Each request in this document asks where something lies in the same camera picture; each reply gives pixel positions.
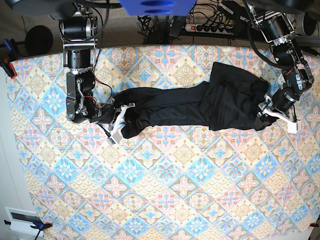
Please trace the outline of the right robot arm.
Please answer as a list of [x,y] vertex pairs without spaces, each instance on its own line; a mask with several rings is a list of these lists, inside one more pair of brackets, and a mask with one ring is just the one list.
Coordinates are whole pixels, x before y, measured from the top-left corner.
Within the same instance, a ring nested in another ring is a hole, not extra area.
[[109,10],[120,3],[91,0],[7,0],[11,10],[26,16],[47,15],[58,21],[63,42],[63,65],[66,74],[66,117],[79,124],[85,120],[110,124],[116,114],[111,101],[99,103],[93,97],[98,81],[94,70],[98,59],[92,56],[98,37],[109,19]]

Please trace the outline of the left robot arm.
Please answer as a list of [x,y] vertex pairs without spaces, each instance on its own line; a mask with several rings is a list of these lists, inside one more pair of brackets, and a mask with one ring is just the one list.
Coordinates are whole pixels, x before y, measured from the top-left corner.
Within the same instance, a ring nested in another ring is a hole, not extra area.
[[[287,123],[289,133],[297,133],[301,126],[297,119],[295,103],[302,93],[314,83],[314,76],[308,62],[295,40],[295,29],[288,14],[305,12],[312,0],[245,0],[244,7],[250,23],[247,35],[254,52],[266,63],[281,70],[285,83],[273,96],[265,94],[264,102],[258,105],[254,129],[260,131],[280,119]],[[275,61],[260,53],[251,36],[251,29],[260,31],[271,45]]]

